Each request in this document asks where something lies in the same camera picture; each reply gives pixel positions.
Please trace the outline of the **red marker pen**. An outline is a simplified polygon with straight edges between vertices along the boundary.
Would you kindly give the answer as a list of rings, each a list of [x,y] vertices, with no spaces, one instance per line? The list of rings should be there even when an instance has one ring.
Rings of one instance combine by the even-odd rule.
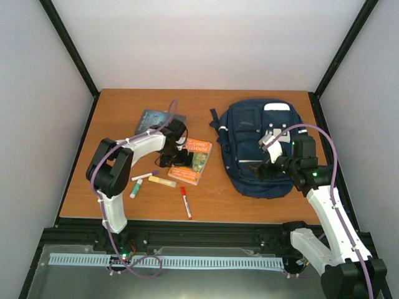
[[[185,209],[186,209],[186,212],[187,212],[187,215],[188,215],[188,219],[192,220],[193,218],[192,218],[192,214],[191,214],[191,211],[190,211],[190,206],[188,204],[188,199],[187,199],[187,196],[186,196],[186,190],[185,190],[185,188],[183,186],[180,187],[180,190],[181,190],[181,193],[182,193],[182,196],[183,196],[183,201],[184,201],[184,204],[185,204]]]

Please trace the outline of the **dark blue fantasy book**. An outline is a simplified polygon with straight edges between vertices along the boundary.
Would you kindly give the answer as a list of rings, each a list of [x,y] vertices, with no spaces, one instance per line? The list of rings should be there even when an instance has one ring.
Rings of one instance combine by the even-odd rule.
[[[167,112],[146,109],[141,115],[138,125],[135,129],[135,136],[146,132],[149,129],[156,129],[164,124],[170,115]],[[186,116],[174,114],[172,121],[160,131],[164,134],[176,133],[178,137],[187,130]]]

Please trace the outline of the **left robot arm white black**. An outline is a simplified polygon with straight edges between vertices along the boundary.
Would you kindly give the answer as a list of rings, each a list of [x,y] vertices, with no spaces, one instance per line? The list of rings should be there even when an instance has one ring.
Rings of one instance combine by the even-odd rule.
[[[107,242],[115,250],[128,247],[130,236],[123,231],[127,225],[123,208],[123,191],[129,181],[130,170],[137,161],[150,154],[160,154],[159,167],[189,166],[193,153],[184,149],[188,130],[179,120],[168,120],[125,140],[104,138],[98,145],[86,178],[96,194],[102,211],[102,225],[111,233]]]

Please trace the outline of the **orange green thick paperback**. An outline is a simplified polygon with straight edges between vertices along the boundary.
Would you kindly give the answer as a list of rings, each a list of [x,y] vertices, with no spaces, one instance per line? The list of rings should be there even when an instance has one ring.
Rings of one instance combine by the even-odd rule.
[[[188,150],[188,153],[193,155],[191,164],[189,166],[172,166],[168,171],[168,176],[197,186],[208,162],[212,147],[213,145],[209,141],[188,138],[183,149]]]

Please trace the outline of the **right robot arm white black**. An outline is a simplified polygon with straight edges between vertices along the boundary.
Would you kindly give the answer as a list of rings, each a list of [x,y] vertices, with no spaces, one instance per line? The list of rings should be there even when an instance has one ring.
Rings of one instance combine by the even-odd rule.
[[[278,174],[291,178],[319,218],[328,245],[304,227],[291,231],[290,242],[320,275],[325,297],[376,298],[387,268],[372,257],[345,214],[331,171],[318,164],[313,137],[293,137],[292,156],[272,135],[264,136],[259,147],[269,156],[249,169],[258,179]]]

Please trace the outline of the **navy blue student backpack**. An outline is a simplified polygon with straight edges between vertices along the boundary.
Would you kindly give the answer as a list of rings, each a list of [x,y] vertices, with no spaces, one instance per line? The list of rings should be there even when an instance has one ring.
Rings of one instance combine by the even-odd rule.
[[[294,186],[289,177],[279,174],[274,179],[260,181],[248,166],[269,157],[259,147],[261,138],[277,136],[286,128],[302,123],[294,106],[273,98],[253,98],[231,104],[221,116],[214,108],[210,112],[209,125],[218,134],[224,169],[235,190],[258,199],[289,194]]]

